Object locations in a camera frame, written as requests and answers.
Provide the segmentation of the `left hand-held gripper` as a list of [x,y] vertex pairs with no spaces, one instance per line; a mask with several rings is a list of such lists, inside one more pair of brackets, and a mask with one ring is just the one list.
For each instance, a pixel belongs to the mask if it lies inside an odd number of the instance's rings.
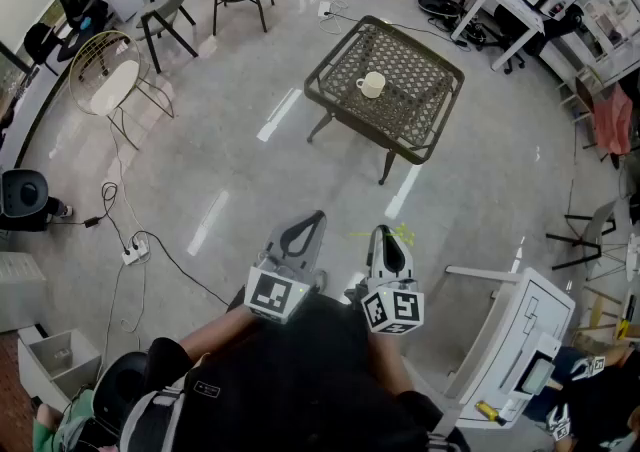
[[270,233],[245,286],[244,305],[253,314],[286,324],[311,293],[321,292],[315,268],[326,224],[325,213],[313,210]]

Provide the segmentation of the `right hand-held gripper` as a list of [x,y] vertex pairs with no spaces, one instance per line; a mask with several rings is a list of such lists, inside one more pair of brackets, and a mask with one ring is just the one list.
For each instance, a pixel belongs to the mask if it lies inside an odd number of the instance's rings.
[[374,334],[404,335],[424,323],[424,294],[414,279],[413,257],[407,245],[387,225],[371,232],[361,306]]

